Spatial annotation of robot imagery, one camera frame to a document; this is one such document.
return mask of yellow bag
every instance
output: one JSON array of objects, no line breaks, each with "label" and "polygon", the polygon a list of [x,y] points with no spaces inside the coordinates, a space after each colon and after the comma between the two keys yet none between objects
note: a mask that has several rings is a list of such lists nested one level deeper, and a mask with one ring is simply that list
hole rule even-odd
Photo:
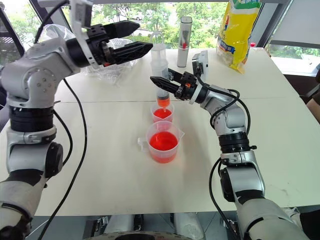
[{"label": "yellow bag", "polygon": [[260,0],[229,0],[220,26],[217,53],[232,69],[244,73]]}]

